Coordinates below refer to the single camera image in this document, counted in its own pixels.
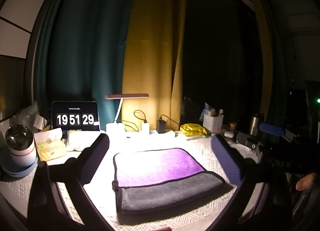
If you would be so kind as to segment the person's hand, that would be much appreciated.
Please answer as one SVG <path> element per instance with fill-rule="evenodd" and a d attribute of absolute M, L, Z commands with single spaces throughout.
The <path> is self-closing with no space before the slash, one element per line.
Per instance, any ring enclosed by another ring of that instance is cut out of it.
<path fill-rule="evenodd" d="M 305 177 L 303 177 L 301 180 L 297 182 L 296 190 L 297 191 L 308 190 L 312 186 L 314 178 L 315 178 L 315 173 L 306 175 Z"/>

